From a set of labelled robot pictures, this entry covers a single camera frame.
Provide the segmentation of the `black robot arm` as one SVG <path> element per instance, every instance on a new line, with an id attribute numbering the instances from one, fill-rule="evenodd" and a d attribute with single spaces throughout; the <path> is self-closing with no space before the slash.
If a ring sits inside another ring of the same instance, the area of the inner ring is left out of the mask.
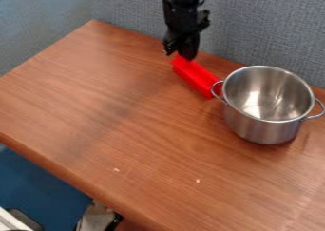
<path id="1" fill-rule="evenodd" d="M 162 39 L 166 55 L 174 52 L 189 61 L 198 54 L 201 32 L 209 27 L 210 11 L 199 10 L 206 0 L 162 0 L 166 33 Z"/>

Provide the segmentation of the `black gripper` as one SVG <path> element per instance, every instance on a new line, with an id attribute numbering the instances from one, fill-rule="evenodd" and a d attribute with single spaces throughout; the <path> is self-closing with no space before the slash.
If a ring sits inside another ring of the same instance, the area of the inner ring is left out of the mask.
<path id="1" fill-rule="evenodd" d="M 206 0 L 162 0 L 166 33 L 162 39 L 163 53 L 177 50 L 191 61 L 198 53 L 201 32 L 210 25 L 210 11 L 199 10 Z"/>

